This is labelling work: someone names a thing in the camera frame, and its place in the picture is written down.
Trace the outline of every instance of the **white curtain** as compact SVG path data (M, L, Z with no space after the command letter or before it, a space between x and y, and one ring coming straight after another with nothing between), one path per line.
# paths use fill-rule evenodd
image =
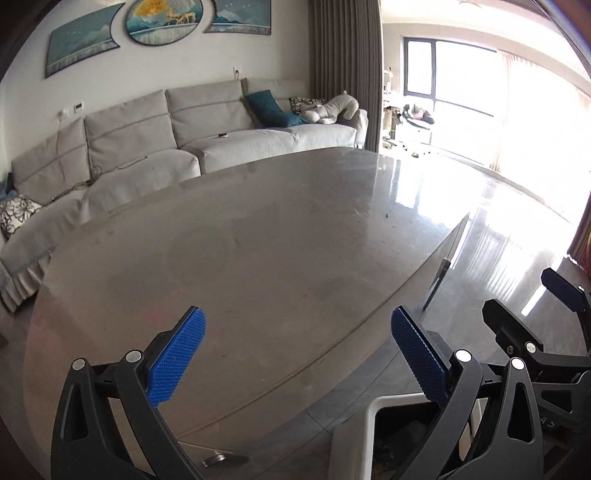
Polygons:
M506 83L500 85L498 155L490 167L577 224L591 190L591 99L535 63L499 55Z

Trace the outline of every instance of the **blue gripper pad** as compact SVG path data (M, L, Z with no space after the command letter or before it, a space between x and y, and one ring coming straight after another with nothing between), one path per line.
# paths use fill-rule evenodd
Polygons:
M157 408L173 396L204 335L205 314L195 308L175 328L173 337L150 369L146 395L152 407Z
M403 307L392 312L391 330L425 397L443 408L449 400L449 369L440 355Z

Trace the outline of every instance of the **silver screw head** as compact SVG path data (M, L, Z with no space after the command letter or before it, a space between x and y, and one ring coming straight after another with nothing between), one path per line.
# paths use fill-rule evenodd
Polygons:
M525 363L521 358L513 358L511 359L511 365L517 370L523 370L525 368Z
M460 362L464 362L467 363L470 360L472 360L472 354L467 351L467 350L458 350L456 352L456 358L460 361Z
M72 368L74 370L82 370L85 365L86 363L84 362L84 360L82 358L79 358L78 360L74 360L74 362L72 363Z
M142 354L137 350L130 351L127 355L125 355L125 359L130 363L136 363L140 358L142 358Z

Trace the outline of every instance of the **window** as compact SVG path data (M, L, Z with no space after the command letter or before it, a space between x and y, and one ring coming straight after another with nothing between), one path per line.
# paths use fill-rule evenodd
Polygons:
M404 95L435 115L431 144L487 166L498 150L501 72L495 50L404 39Z

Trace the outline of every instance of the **blue pillow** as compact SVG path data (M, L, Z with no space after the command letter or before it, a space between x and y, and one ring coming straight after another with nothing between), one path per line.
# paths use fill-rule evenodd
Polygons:
M302 117L294 114L294 113L275 113L271 112L265 115L264 121L261 120L261 123L264 125L265 128L269 127L280 127L280 128L287 128L287 127L297 127L298 125L307 125L308 122L304 120Z
M297 125L305 125L306 122L293 113L285 113L281 110L277 102L273 98L270 90L252 93L244 97L252 113L258 118L259 122L265 128L269 127L295 127Z

